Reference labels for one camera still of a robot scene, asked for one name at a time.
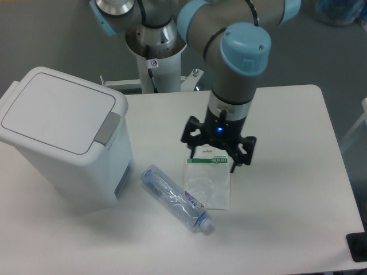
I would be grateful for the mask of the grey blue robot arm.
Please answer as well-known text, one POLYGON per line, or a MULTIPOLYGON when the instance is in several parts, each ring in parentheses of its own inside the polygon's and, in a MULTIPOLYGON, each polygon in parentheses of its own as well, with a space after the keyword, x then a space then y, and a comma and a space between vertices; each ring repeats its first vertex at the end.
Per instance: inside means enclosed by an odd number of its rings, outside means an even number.
POLYGON ((297 15, 300 1, 90 1, 108 35, 125 34, 143 93, 179 92, 181 54, 195 50, 214 71, 204 122, 191 116, 181 140, 208 144, 233 166, 250 165, 256 138, 241 132, 271 50, 269 31, 297 15))

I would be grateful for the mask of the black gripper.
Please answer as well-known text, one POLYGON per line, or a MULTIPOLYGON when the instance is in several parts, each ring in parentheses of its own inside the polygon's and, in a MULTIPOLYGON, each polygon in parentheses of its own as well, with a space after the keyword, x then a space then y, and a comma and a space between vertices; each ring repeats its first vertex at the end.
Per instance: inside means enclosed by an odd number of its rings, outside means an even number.
POLYGON ((246 117, 240 120, 223 120, 214 115, 207 108, 204 123, 194 117, 189 117, 185 125, 181 142, 187 144, 187 148, 191 150, 190 158, 194 157, 196 147, 210 145, 212 147, 226 150, 224 144, 228 145, 228 154, 233 159, 230 170, 232 174, 236 167, 243 164, 249 166, 252 161, 253 151, 256 145, 256 137, 242 137, 241 132, 246 117))

